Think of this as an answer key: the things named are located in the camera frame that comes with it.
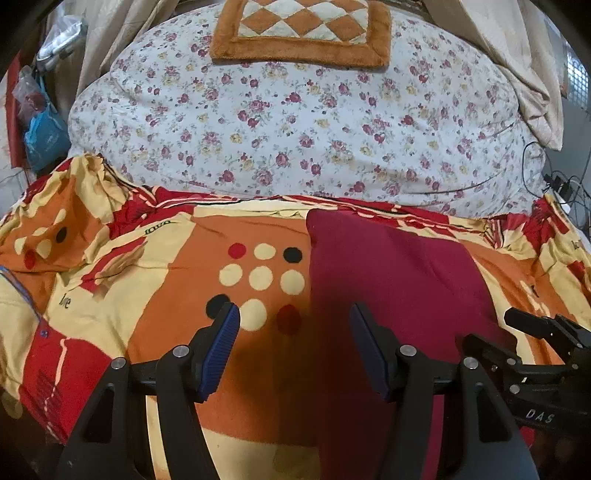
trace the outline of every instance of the cable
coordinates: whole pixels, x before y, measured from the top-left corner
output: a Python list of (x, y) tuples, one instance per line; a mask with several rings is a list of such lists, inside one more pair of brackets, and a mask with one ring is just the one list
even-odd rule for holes
[[(524, 147), (524, 149), (523, 149), (523, 154), (522, 154), (522, 156), (521, 156), (521, 181), (523, 182), (523, 186), (524, 186), (524, 188), (526, 189), (526, 191), (527, 191), (527, 192), (528, 192), (530, 195), (532, 195), (532, 196), (534, 196), (534, 197), (536, 197), (536, 198), (538, 198), (538, 199), (542, 199), (543, 197), (541, 197), (541, 196), (539, 196), (539, 195), (535, 194), (534, 192), (532, 192), (532, 191), (531, 191), (531, 190), (528, 188), (528, 186), (527, 186), (527, 183), (525, 182), (525, 152), (527, 151), (527, 149), (528, 149), (528, 148), (530, 148), (530, 146), (532, 146), (532, 145), (534, 145), (534, 144), (538, 144), (538, 145), (539, 145), (539, 142), (537, 142), (537, 141), (530, 142), (530, 143), (528, 143), (528, 144), (527, 144), (527, 145)], [(562, 171), (560, 171), (560, 170), (555, 170), (555, 169), (553, 168), (553, 166), (552, 166), (552, 161), (550, 160), (550, 157), (549, 157), (549, 156), (548, 156), (548, 155), (545, 153), (545, 151), (544, 151), (543, 149), (542, 149), (542, 152), (544, 153), (544, 156), (546, 157), (546, 160), (547, 160), (547, 161), (548, 161), (548, 163), (550, 164), (550, 175), (551, 175), (551, 177), (552, 177), (552, 178), (554, 177), (554, 172), (560, 172), (560, 173), (561, 173), (561, 174), (562, 174), (562, 175), (563, 175), (563, 176), (566, 178), (566, 175), (564, 174), (564, 172), (562, 172)], [(571, 177), (570, 177), (570, 178), (567, 180), (567, 182), (568, 182), (568, 181), (573, 181), (573, 179), (575, 179), (575, 178), (577, 178), (578, 180), (580, 180), (580, 178), (579, 178), (578, 176), (576, 176), (576, 175), (572, 175), (572, 176), (571, 176)], [(581, 203), (580, 201), (578, 201), (578, 200), (577, 200), (577, 198), (579, 197), (579, 192), (580, 192), (580, 190), (581, 190), (581, 189), (583, 190), (583, 193), (584, 193), (584, 194), (585, 194), (585, 195), (586, 195), (586, 196), (587, 196), (587, 197), (588, 197), (590, 200), (591, 200), (591, 195), (589, 195), (589, 192), (587, 192), (587, 190), (586, 190), (586, 189), (583, 187), (583, 185), (581, 184), (581, 182), (579, 182), (579, 181), (575, 181), (575, 182), (576, 182), (576, 183), (579, 185), (579, 188), (577, 189), (577, 192), (576, 192), (576, 194), (575, 194), (575, 196), (574, 196), (573, 200), (572, 200), (571, 202), (561, 202), (561, 201), (559, 201), (559, 200), (557, 199), (557, 203), (558, 203), (559, 205), (561, 205), (561, 206), (562, 206), (562, 205), (569, 205), (569, 204), (573, 205), (573, 207), (572, 207), (572, 208), (574, 209), (575, 223), (576, 223), (576, 225), (577, 225), (577, 227), (578, 227), (578, 228), (581, 228), (581, 226), (579, 225), (579, 218), (578, 218), (578, 214), (577, 214), (577, 209), (574, 207), (574, 205), (575, 205), (575, 204), (577, 204), (577, 205), (580, 205), (580, 206), (582, 206), (582, 207), (584, 208), (584, 211), (585, 211), (585, 213), (586, 213), (586, 217), (588, 216), (588, 217), (591, 219), (591, 210), (590, 210), (590, 209), (587, 207), (587, 201), (586, 201), (586, 197), (581, 195), (581, 198), (582, 198), (582, 200), (583, 200), (583, 203)], [(550, 188), (551, 188), (551, 186), (548, 186), (548, 188), (547, 188), (547, 189), (546, 189), (544, 192), (547, 192), (547, 191), (548, 191)]]
[(4, 277), (7, 280), (7, 282), (10, 283), (10, 285), (12, 285), (14, 287), (14, 289), (16, 289), (16, 291), (19, 293), (19, 295), (22, 297), (22, 299), (25, 302), (27, 302), (27, 304), (33, 310), (33, 313), (35, 314), (37, 321), (42, 322), (43, 317), (37, 311), (37, 308), (35, 307), (35, 302), (33, 301), (31, 294), (28, 292), (28, 290), (25, 288), (25, 286), (18, 281), (18, 279), (16, 278), (14, 273), (12, 273), (12, 271), (10, 269), (8, 269), (7, 267), (0, 265), (0, 277)]
[(534, 192), (532, 192), (528, 187), (527, 187), (527, 183), (525, 183), (525, 152), (527, 151), (527, 149), (536, 144), (537, 142), (530, 142), (528, 143), (524, 149), (523, 149), (523, 155), (521, 156), (521, 180), (523, 181), (523, 186), (525, 187), (525, 189), (527, 190), (527, 193), (529, 193), (530, 195), (533, 195), (534, 197), (536, 197), (537, 199), (541, 199), (543, 197), (540, 197), (539, 195), (536, 195)]
[(587, 163), (585, 164), (585, 168), (583, 169), (583, 174), (581, 175), (581, 182), (583, 181), (583, 178), (585, 178), (585, 174), (587, 173), (587, 168), (589, 167), (589, 160), (590, 159), (591, 159), (591, 147), (589, 147), (589, 155), (587, 155)]

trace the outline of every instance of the polka dot pattern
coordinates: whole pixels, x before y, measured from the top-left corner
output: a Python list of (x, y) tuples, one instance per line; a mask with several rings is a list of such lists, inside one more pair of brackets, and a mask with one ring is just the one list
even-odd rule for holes
[(300, 263), (302, 259), (301, 250), (297, 247), (288, 247), (283, 250), (283, 258), (288, 263)]
[(56, 243), (60, 244), (66, 239), (66, 235), (68, 233), (68, 229), (64, 226), (60, 228), (56, 235)]
[(57, 225), (58, 223), (63, 222), (66, 219), (66, 209), (62, 208), (59, 212), (57, 212), (56, 219), (53, 220), (53, 225)]
[(25, 253), (25, 267), (31, 270), (35, 266), (36, 261), (35, 252), (33, 250), (27, 250)]
[(275, 318), (277, 329), (284, 335), (292, 336), (301, 329), (301, 315), (293, 305), (284, 305)]
[(21, 238), (17, 238), (14, 241), (14, 251), (17, 253), (17, 255), (22, 254), (22, 249), (25, 247), (25, 241), (27, 241), (26, 236), (23, 236)]
[(299, 295), (306, 286), (306, 280), (297, 270), (288, 270), (281, 276), (280, 285), (288, 295)]
[(228, 248), (228, 255), (232, 257), (234, 260), (238, 260), (239, 258), (244, 257), (246, 254), (246, 245), (235, 243), (230, 245)]
[(248, 283), (256, 291), (262, 291), (269, 288), (273, 282), (273, 272), (264, 265), (254, 268), (248, 275)]
[(250, 299), (240, 307), (240, 328), (247, 332), (260, 330), (267, 321), (267, 309), (259, 299)]
[(220, 270), (219, 280), (225, 287), (232, 287), (236, 285), (242, 278), (242, 267), (238, 264), (231, 263)]
[(49, 254), (51, 253), (51, 240), (46, 238), (45, 240), (41, 240), (37, 245), (35, 251), (39, 254), (39, 256), (43, 259), (47, 259)]
[(45, 232), (47, 232), (47, 228), (44, 226), (39, 227), (37, 230), (35, 230), (33, 232), (33, 236), (41, 236), (43, 235)]
[(210, 298), (207, 302), (207, 305), (205, 305), (205, 315), (207, 315), (212, 320), (215, 320), (217, 314), (220, 313), (224, 303), (227, 301), (230, 301), (230, 297), (223, 293)]
[(254, 249), (255, 257), (259, 260), (270, 260), (276, 252), (275, 247), (269, 244), (258, 244)]

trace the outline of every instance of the bed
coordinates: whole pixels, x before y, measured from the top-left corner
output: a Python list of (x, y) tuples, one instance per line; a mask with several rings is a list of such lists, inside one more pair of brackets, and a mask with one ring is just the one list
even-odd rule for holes
[(392, 8), (389, 67), (213, 64), (221, 5), (127, 47), (70, 111), (72, 154), (130, 181), (238, 197), (319, 194), (463, 217), (530, 212), (540, 149), (487, 55)]
[[(556, 362), (543, 340), (505, 325), (509, 306), (591, 326), (591, 256), (550, 197), (534, 212), (468, 220), (355, 199), (240, 200), (134, 186), (101, 157), (72, 158), (0, 223), (0, 264), (34, 305), (0, 278), (13, 443), (45, 465), (111, 359), (160, 358), (229, 299), (241, 330), (219, 391), (198, 407), (220, 477), (368, 478), (393, 411), (355, 355), (353, 300), (453, 362), (468, 333), (524, 363)], [(147, 409), (156, 478), (167, 479), (153, 399)], [(425, 478), (436, 466), (432, 451)]]

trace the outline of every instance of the black dot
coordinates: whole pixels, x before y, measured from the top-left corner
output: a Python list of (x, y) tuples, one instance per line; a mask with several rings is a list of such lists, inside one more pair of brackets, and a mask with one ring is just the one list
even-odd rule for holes
[(230, 298), (228, 295), (224, 295), (223, 293), (210, 298), (207, 302), (207, 305), (205, 305), (205, 315), (207, 315), (212, 320), (215, 320), (217, 314), (222, 309), (223, 304), (227, 301), (230, 301)]
[(288, 247), (283, 250), (283, 258), (288, 263), (300, 263), (301, 262), (301, 250), (297, 247)]
[(66, 239), (66, 234), (68, 233), (68, 229), (66, 227), (61, 227), (60, 231), (56, 235), (56, 243), (60, 244)]

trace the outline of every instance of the diamond pattern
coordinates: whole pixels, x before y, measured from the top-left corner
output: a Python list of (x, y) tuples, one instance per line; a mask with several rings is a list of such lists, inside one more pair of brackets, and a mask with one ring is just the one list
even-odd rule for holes
[(314, 15), (310, 10), (304, 8), (295, 15), (285, 20), (298, 36), (303, 37), (309, 31), (314, 30), (316, 27), (322, 25), (322, 20)]
[(279, 21), (281, 21), (280, 17), (266, 8), (261, 8), (249, 17), (243, 18), (241, 23), (260, 35)]
[(238, 37), (309, 38), (365, 44), (365, 0), (249, 0)]

